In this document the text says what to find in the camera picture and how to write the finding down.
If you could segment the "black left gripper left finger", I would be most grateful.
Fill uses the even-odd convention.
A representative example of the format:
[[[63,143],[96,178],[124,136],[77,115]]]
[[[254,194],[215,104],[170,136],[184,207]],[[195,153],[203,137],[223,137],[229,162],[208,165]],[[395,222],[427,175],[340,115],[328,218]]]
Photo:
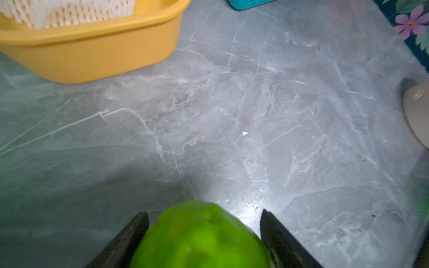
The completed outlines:
[[[86,268],[128,268],[149,229],[146,212],[139,212]]]

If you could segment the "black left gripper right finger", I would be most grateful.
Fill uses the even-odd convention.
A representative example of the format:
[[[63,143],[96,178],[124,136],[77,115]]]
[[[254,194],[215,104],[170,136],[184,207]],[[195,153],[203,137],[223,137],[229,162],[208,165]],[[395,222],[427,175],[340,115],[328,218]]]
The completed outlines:
[[[261,240],[278,268],[323,268],[323,266],[280,223],[274,214],[263,210]]]

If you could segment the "green custard apple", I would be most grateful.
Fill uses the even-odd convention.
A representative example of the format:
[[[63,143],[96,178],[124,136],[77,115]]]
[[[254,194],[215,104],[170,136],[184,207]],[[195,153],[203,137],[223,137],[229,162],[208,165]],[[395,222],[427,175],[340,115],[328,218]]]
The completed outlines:
[[[188,201],[162,213],[138,245],[131,268],[272,268],[258,236],[217,204]]]

